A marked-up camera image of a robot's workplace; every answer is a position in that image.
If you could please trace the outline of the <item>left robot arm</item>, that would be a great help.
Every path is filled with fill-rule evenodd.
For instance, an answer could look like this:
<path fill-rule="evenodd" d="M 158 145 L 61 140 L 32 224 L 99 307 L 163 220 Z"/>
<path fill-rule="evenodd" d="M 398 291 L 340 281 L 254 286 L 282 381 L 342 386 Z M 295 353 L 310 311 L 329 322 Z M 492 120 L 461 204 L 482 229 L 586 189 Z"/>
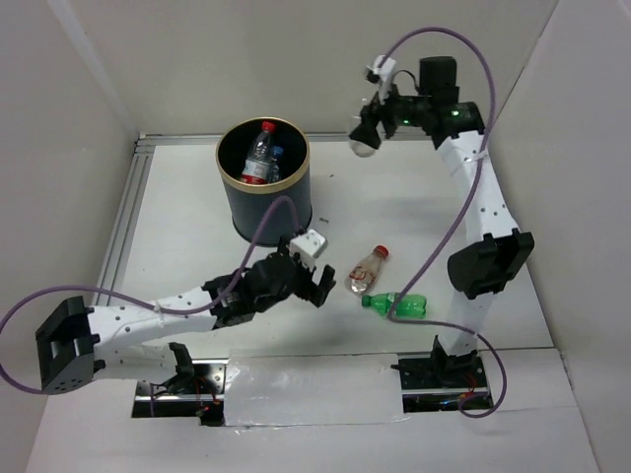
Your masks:
<path fill-rule="evenodd" d="M 188 349 L 174 340 L 158 346 L 156 340 L 248 323 L 290 296 L 322 306 L 335 285 L 330 266 L 313 280 L 326 247 L 326 238 L 314 230 L 284 237 L 240 278 L 217 277 L 149 307 L 87 306 L 80 297 L 62 301 L 35 333 L 42 391 L 57 395 L 115 378 L 185 392 L 195 375 Z"/>

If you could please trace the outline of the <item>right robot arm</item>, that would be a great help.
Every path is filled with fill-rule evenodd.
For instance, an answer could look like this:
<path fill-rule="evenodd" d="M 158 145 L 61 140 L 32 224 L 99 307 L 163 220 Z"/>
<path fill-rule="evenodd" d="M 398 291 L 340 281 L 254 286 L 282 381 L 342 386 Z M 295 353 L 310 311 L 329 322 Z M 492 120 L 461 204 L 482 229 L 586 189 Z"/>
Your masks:
<path fill-rule="evenodd" d="M 466 246 L 452 254 L 448 276 L 455 289 L 447 327 L 435 337 L 430 374 L 441 386 L 454 385 L 475 370 L 476 333 L 491 303 L 512 281 L 534 248 L 531 233 L 520 230 L 502 194 L 491 159 L 482 144 L 485 125 L 475 103 L 459 100 L 456 61 L 423 58 L 414 96 L 403 96 L 394 82 L 396 63 L 378 56 L 366 72 L 377 87 L 349 134 L 359 157 L 371 156 L 402 126 L 422 129 L 447 166 L 463 199 Z"/>

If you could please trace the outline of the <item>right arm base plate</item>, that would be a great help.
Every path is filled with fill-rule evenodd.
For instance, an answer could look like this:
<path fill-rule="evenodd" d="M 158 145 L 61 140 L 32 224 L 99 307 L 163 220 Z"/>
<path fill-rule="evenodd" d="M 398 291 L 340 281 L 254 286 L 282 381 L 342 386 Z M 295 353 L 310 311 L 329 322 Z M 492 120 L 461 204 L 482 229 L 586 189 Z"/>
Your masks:
<path fill-rule="evenodd" d="M 487 410 L 494 406 L 482 358 L 476 351 L 464 357 L 429 354 L 400 355 L 390 368 L 399 377 L 406 414 Z"/>

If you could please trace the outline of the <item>blue label water bottle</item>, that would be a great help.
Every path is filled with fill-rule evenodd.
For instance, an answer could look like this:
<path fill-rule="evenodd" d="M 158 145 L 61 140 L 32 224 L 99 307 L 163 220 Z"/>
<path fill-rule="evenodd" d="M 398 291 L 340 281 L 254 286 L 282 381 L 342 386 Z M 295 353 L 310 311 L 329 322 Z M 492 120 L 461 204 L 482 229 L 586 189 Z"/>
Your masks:
<path fill-rule="evenodd" d="M 279 181 L 281 176 L 280 161 L 283 157 L 284 149 L 280 146 L 273 146 L 271 149 L 271 168 L 268 173 L 268 182 L 274 183 Z"/>

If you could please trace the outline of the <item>clear wide-mouth plastic jar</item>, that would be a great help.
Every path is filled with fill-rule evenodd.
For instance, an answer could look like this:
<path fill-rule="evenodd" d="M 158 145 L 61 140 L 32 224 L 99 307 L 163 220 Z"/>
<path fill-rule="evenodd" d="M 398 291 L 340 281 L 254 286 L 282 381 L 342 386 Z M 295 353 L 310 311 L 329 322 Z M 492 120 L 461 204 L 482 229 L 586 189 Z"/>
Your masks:
<path fill-rule="evenodd" d="M 360 116 L 353 117 L 347 139 L 351 151 L 360 158 L 372 156 L 382 143 L 377 126 Z"/>

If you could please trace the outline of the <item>green bottle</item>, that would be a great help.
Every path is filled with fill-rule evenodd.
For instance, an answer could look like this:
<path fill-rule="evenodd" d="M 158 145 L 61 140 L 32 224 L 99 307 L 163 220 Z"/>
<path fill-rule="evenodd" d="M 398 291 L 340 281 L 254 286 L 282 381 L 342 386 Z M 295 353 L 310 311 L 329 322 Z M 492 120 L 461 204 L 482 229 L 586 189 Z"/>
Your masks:
<path fill-rule="evenodd" d="M 377 295 L 364 295 L 361 297 L 361 306 L 386 318 L 388 312 L 394 307 L 393 315 L 405 320 L 423 320 L 427 313 L 427 299 L 422 295 L 405 295 L 398 303 L 399 293 L 382 293 Z"/>

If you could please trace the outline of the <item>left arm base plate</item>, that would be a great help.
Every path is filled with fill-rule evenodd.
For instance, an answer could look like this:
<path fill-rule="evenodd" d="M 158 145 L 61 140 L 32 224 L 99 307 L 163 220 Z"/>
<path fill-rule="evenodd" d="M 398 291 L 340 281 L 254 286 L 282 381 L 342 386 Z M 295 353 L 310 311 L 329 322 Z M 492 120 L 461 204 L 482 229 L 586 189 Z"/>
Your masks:
<path fill-rule="evenodd" d="M 193 378 L 175 391 L 138 381 L 131 418 L 190 418 L 200 426 L 223 427 L 228 359 L 198 359 L 193 366 Z"/>

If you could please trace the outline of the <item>crushed bottle red cap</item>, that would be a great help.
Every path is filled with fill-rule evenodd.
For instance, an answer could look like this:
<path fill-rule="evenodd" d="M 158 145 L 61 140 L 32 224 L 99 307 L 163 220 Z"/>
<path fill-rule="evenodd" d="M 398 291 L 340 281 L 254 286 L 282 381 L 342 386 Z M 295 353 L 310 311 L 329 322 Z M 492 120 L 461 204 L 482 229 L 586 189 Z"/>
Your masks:
<path fill-rule="evenodd" d="M 356 296 L 368 293 L 378 280 L 382 266 L 389 257 L 388 249 L 379 244 L 349 272 L 345 287 Z"/>

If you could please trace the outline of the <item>red label water bottle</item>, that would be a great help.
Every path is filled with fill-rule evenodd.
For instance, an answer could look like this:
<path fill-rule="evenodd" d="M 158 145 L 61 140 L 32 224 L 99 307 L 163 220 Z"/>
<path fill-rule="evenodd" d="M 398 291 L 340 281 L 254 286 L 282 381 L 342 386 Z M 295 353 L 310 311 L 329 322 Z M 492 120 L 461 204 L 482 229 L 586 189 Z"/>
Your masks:
<path fill-rule="evenodd" d="M 245 157 L 245 165 L 241 173 L 241 182 L 251 185 L 268 183 L 268 175 L 272 168 L 272 148 L 276 125 L 270 121 L 261 123 L 261 131 L 252 141 Z"/>

